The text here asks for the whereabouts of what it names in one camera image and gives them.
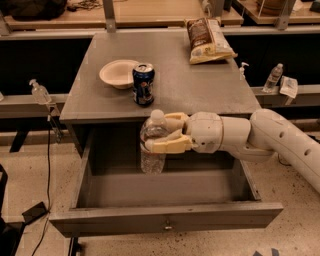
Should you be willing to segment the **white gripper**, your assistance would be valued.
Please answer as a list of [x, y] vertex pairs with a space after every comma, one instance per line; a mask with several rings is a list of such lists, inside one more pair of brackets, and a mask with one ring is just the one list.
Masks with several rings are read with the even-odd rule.
[[198, 112], [190, 118], [183, 112], [165, 115], [169, 131], [184, 129], [186, 135], [173, 140], [148, 139], [145, 147], [151, 153], [180, 154], [193, 149], [197, 153], [214, 153], [222, 142], [222, 119], [216, 113]]

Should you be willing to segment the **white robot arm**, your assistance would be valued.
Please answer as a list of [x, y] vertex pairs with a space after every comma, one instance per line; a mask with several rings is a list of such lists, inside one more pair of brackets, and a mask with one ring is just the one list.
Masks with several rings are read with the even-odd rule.
[[320, 144], [272, 110], [258, 109], [248, 119], [154, 110], [144, 127], [164, 131], [143, 139], [156, 154], [226, 151], [239, 160], [264, 162], [278, 153], [320, 192]]

